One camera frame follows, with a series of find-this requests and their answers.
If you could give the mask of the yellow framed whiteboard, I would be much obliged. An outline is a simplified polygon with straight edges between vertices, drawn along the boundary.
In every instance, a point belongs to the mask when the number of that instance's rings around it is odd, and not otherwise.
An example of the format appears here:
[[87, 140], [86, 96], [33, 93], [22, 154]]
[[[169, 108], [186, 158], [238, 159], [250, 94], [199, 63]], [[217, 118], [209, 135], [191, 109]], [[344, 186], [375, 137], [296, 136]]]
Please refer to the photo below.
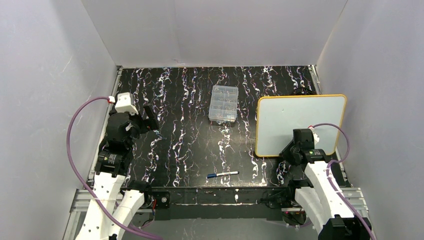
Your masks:
[[293, 139], [294, 129], [310, 126], [318, 135], [315, 147], [333, 154], [347, 101], [343, 94], [261, 97], [257, 102], [255, 155], [278, 157]]

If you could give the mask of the white whiteboard marker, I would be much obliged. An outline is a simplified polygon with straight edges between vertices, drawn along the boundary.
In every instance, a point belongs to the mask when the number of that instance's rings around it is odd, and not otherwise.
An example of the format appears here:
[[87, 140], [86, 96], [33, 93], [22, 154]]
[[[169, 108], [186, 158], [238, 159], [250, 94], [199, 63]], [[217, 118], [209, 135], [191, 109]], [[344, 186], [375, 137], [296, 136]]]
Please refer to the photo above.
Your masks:
[[221, 172], [216, 174], [217, 174], [217, 177], [223, 177], [223, 176], [238, 175], [239, 173], [240, 173], [239, 171], [230, 171], [230, 172]]

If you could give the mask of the blue marker cap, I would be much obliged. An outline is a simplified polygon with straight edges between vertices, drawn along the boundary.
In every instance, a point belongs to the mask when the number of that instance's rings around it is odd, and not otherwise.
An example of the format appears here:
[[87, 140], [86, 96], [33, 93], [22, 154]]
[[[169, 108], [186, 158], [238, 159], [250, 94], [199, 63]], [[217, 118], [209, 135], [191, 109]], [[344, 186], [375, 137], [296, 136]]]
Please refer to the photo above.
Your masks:
[[216, 173], [208, 174], [206, 176], [207, 179], [216, 178], [216, 177], [217, 177], [217, 174]]

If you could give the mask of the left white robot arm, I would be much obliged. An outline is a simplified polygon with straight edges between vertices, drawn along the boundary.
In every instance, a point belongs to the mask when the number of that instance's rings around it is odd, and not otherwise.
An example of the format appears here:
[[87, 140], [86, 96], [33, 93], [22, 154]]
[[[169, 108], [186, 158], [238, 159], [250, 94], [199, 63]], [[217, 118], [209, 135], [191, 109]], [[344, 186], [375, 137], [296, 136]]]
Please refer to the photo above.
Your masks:
[[91, 199], [76, 239], [120, 240], [126, 232], [149, 240], [160, 239], [130, 225], [137, 210], [149, 199], [147, 183], [132, 182], [121, 202], [117, 203], [117, 196], [133, 160], [135, 140], [158, 128], [152, 109], [145, 106], [144, 110], [148, 119], [143, 119], [130, 103], [117, 103], [109, 113], [105, 136], [98, 147], [94, 184], [87, 187]]

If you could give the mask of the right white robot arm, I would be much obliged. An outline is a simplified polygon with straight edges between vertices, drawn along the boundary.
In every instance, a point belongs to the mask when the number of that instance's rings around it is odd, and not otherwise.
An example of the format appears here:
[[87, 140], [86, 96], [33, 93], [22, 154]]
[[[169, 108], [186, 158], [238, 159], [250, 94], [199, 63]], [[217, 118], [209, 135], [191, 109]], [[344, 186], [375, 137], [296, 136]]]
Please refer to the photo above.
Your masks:
[[345, 197], [339, 187], [331, 159], [316, 148], [313, 126], [293, 130], [291, 142], [280, 153], [284, 160], [302, 167], [308, 182], [293, 183], [294, 200], [304, 209], [320, 240], [374, 240], [369, 219]]

